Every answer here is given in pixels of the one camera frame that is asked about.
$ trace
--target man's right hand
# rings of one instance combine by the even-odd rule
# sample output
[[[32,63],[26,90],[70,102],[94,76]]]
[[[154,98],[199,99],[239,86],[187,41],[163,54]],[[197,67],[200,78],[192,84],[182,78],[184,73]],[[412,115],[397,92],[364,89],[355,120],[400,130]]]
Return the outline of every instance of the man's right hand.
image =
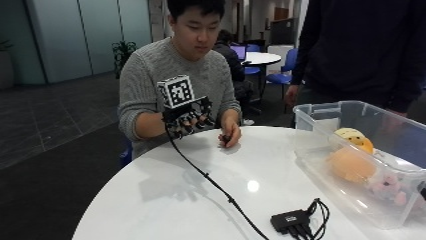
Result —
[[[291,85],[288,92],[285,93],[285,104],[293,108],[296,105],[296,99],[297,99],[297,92],[299,92],[299,85]]]

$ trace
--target plush toy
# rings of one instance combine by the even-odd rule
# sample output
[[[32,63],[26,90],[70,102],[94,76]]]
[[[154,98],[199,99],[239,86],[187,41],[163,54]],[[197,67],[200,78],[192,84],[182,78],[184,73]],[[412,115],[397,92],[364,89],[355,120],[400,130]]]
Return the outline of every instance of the plush toy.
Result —
[[[333,173],[351,182],[365,183],[376,172],[373,163],[349,147],[332,153],[328,160]]]
[[[373,154],[373,143],[357,129],[341,128],[335,133],[356,144],[364,151]]]
[[[373,143],[359,130],[341,128],[335,133],[373,154]],[[337,176],[351,182],[365,183],[376,172],[376,166],[364,158],[365,156],[360,155],[349,146],[344,146],[332,153],[328,160]]]
[[[408,203],[408,196],[396,174],[385,174],[383,181],[371,184],[371,190],[376,197],[392,201],[397,206]]]

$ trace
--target clear plastic bin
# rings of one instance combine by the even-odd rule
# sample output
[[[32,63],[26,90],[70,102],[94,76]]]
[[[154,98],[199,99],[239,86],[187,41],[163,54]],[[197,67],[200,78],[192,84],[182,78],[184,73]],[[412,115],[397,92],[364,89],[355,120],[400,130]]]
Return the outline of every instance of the clear plastic bin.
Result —
[[[360,101],[307,104],[293,110],[299,164],[339,196],[340,205],[352,206],[353,213],[381,229],[401,227],[410,214],[424,215],[426,126]],[[373,154],[335,134],[340,128],[364,133]]]

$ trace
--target person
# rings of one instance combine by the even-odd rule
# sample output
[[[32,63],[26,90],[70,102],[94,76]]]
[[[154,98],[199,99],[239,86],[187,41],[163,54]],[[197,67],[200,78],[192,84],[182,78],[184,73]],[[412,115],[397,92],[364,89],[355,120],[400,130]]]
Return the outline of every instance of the person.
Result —
[[[426,79],[425,12],[425,0],[311,0],[287,104],[360,100],[406,117]]]
[[[158,82],[178,75],[190,76],[195,97],[207,96],[213,103],[212,116],[223,128],[219,138],[224,147],[240,140],[241,108],[229,67],[223,55],[212,51],[224,5],[224,0],[168,0],[175,35],[136,50],[124,66],[119,119],[120,130],[134,142],[134,159],[168,141]]]
[[[239,55],[233,49],[231,49],[232,44],[232,33],[223,29],[219,32],[217,41],[213,46],[213,50],[217,51],[227,59],[231,75],[235,86],[236,98],[240,101],[243,109],[243,124],[251,126],[255,124],[255,121],[248,119],[247,113],[249,112],[251,99],[253,95],[253,84],[251,81],[245,80],[244,67],[241,65]]]

